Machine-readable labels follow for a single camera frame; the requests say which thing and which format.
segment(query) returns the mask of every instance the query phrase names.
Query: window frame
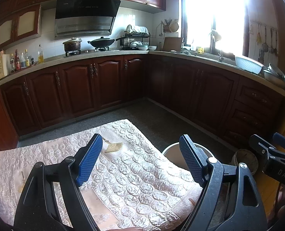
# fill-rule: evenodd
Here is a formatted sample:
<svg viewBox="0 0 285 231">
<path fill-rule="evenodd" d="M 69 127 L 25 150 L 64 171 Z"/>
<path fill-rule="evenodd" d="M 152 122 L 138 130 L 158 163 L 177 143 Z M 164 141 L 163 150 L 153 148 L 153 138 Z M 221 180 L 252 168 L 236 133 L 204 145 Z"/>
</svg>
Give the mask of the window frame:
<svg viewBox="0 0 285 231">
<path fill-rule="evenodd" d="M 248 57 L 249 53 L 249 17 L 248 17 L 248 7 L 245 5 L 245 18 L 244 18 L 244 41 L 243 41 L 243 55 Z M 185 0 L 181 0 L 181 37 L 184 39 L 184 46 L 190 47 L 189 44 L 187 44 L 187 15 L 185 12 Z M 213 17 L 213 23 L 211 30 L 216 30 L 216 20 L 215 17 Z M 216 42 L 214 41 L 213 37 L 210 35 L 210 47 L 205 47 L 205 53 L 210 53 L 214 55 L 218 55 L 220 53 L 220 50 L 216 49 Z M 223 52 L 223 56 L 230 59 L 235 59 L 234 55 L 232 53 L 225 53 Z"/>
</svg>

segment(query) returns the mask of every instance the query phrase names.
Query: stove burner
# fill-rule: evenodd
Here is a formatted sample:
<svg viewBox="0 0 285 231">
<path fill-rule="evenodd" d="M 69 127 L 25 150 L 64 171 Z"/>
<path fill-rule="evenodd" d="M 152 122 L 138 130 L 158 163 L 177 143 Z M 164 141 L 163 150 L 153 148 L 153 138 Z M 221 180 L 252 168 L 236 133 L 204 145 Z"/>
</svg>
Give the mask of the stove burner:
<svg viewBox="0 0 285 231">
<path fill-rule="evenodd" d="M 109 47 L 105 47 L 105 48 L 95 48 L 95 52 L 98 52 L 98 51 L 108 51 L 109 50 Z"/>
<path fill-rule="evenodd" d="M 70 52 L 65 52 L 65 56 L 72 56 L 72 55 L 80 55 L 81 51 L 80 50 L 76 50 L 76 51 L 70 51 Z"/>
</svg>

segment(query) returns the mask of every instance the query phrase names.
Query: range hood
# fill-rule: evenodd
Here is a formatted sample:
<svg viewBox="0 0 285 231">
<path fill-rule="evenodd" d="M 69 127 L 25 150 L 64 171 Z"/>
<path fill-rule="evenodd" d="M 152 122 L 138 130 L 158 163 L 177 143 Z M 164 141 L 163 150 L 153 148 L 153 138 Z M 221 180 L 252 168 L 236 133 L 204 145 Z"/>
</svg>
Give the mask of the range hood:
<svg viewBox="0 0 285 231">
<path fill-rule="evenodd" d="M 55 38 L 110 35 L 120 0 L 57 0 Z"/>
</svg>

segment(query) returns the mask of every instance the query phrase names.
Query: metal screw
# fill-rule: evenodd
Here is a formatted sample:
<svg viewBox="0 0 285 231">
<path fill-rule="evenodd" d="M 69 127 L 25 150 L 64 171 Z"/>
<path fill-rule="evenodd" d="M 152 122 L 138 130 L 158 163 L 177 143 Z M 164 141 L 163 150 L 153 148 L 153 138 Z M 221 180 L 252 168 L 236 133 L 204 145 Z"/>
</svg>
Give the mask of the metal screw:
<svg viewBox="0 0 285 231">
<path fill-rule="evenodd" d="M 210 157 L 208 160 L 211 163 L 217 163 L 217 159 L 215 157 Z"/>
<path fill-rule="evenodd" d="M 41 167 L 41 166 L 42 166 L 42 162 L 40 162 L 40 161 L 35 164 L 35 167 L 36 167 L 36 168 L 39 168 L 39 167 Z"/>
<path fill-rule="evenodd" d="M 240 167 L 241 167 L 241 168 L 247 168 L 247 165 L 246 165 L 245 163 L 241 162 L 241 163 L 240 163 Z"/>
<path fill-rule="evenodd" d="M 65 158 L 65 161 L 68 162 L 68 163 L 72 162 L 73 160 L 74 160 L 74 157 L 67 157 L 67 158 Z"/>
</svg>

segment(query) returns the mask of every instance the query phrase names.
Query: cooking pot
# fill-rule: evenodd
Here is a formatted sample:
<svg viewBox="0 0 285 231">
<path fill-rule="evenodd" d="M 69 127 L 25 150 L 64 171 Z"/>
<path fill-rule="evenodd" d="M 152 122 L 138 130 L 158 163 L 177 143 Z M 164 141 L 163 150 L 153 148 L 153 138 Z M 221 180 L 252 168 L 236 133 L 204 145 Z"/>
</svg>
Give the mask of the cooking pot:
<svg viewBox="0 0 285 231">
<path fill-rule="evenodd" d="M 110 38 L 104 38 L 102 36 L 100 39 L 88 41 L 88 43 L 90 43 L 95 48 L 106 48 L 106 47 L 109 47 L 111 44 L 113 44 L 115 41 L 118 41 L 124 38 L 127 38 L 127 37 L 120 37 L 115 40 L 115 39 L 110 39 Z"/>
<path fill-rule="evenodd" d="M 63 43 L 64 51 L 71 52 L 80 50 L 80 42 L 82 42 L 81 38 L 72 38 L 71 40 L 65 41 Z"/>
</svg>

